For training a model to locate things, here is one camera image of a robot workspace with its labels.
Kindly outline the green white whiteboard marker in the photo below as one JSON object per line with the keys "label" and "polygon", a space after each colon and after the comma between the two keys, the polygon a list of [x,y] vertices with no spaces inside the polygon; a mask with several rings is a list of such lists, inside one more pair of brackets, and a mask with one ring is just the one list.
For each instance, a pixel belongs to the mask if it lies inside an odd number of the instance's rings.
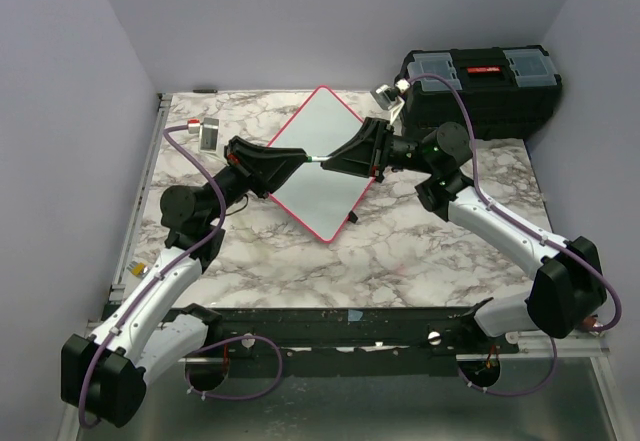
{"label": "green white whiteboard marker", "polygon": [[307,162],[309,163],[322,163],[330,159],[330,156],[308,156]]}

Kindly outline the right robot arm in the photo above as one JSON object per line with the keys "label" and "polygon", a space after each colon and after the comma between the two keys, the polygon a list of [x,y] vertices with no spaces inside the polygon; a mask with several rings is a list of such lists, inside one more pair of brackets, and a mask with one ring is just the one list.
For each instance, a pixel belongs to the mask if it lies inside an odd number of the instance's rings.
{"label": "right robot arm", "polygon": [[445,123],[417,141],[394,134],[385,120],[368,118],[320,165],[376,180],[388,168],[426,174],[415,187],[425,210],[476,234],[532,280],[528,293],[474,308],[472,321],[459,331],[467,350],[483,352],[513,331],[566,337],[607,299],[596,246],[583,236],[569,241],[539,228],[490,198],[461,170],[472,157],[469,135],[459,124]]}

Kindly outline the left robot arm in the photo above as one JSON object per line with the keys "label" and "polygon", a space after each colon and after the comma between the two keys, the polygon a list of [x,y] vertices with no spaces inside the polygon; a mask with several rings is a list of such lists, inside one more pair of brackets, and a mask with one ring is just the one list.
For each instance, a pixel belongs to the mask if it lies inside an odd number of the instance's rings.
{"label": "left robot arm", "polygon": [[78,410],[82,428],[126,425],[151,383],[189,354],[227,353],[243,336],[223,338],[219,313],[191,304],[169,327],[161,322],[180,295],[218,256],[227,210],[249,192],[275,193],[309,157],[300,148],[273,148],[234,137],[217,174],[189,152],[202,186],[173,185],[161,197],[165,246],[129,297],[90,335],[71,336],[61,351],[61,398]]}

